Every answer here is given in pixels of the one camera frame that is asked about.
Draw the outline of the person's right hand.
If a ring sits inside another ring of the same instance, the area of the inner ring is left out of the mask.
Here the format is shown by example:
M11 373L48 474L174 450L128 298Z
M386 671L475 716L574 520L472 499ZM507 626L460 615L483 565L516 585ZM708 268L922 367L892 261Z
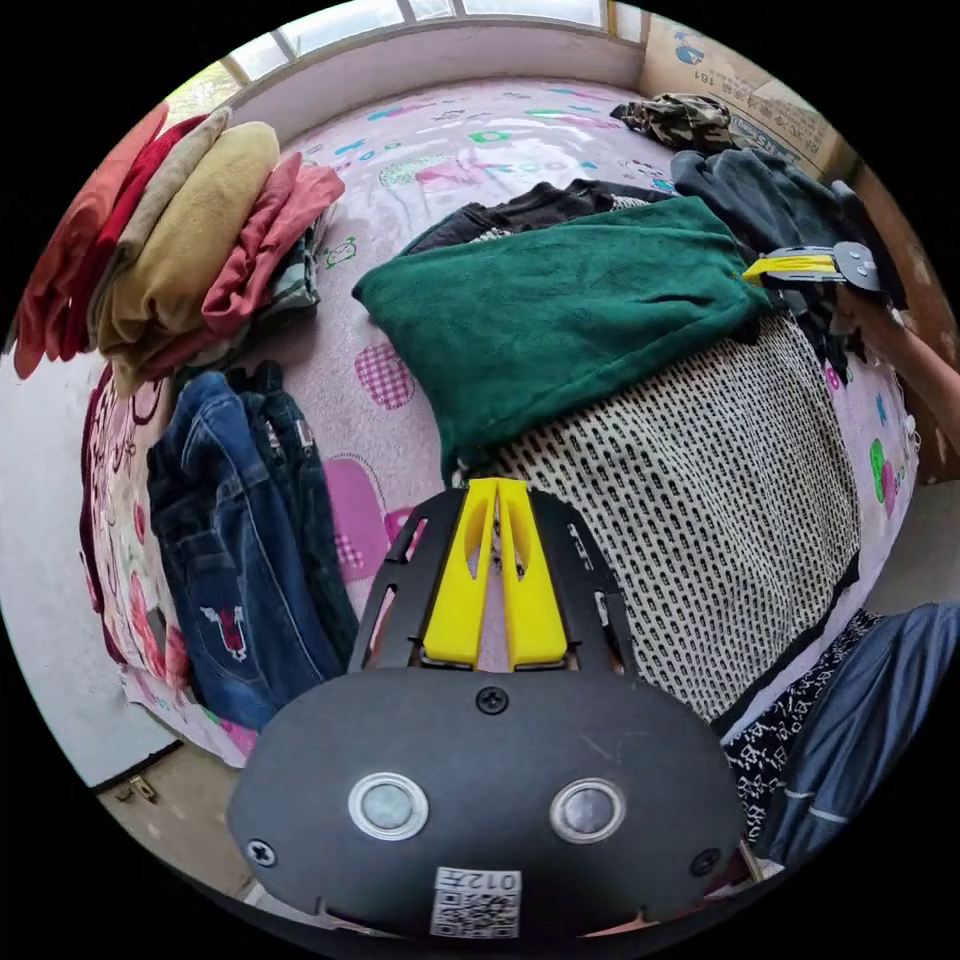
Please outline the person's right hand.
M857 332L867 346L877 349L905 332L884 302L849 286L836 291L834 318L843 332Z

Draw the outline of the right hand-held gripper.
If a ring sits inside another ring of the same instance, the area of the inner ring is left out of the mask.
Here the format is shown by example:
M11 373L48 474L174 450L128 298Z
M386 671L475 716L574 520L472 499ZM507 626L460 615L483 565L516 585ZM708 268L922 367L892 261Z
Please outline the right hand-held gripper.
M881 293L879 269L871 251L859 242L842 241L832 247L780 248L755 261L742 280L769 289L796 289L805 285L846 285L865 293Z

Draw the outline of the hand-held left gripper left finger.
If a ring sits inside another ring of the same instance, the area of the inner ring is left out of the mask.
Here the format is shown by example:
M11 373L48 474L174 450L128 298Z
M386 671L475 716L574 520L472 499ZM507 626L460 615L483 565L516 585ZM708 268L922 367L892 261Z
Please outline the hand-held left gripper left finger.
M497 481L474 480L461 503L423 638L428 661L454 668L479 664L487 599Z

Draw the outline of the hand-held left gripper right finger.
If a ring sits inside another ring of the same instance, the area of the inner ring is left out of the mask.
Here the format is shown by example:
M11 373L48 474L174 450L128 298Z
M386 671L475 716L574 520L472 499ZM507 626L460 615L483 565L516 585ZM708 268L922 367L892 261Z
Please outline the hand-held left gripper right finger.
M504 619L512 671L565 660L567 638L528 486L497 481Z

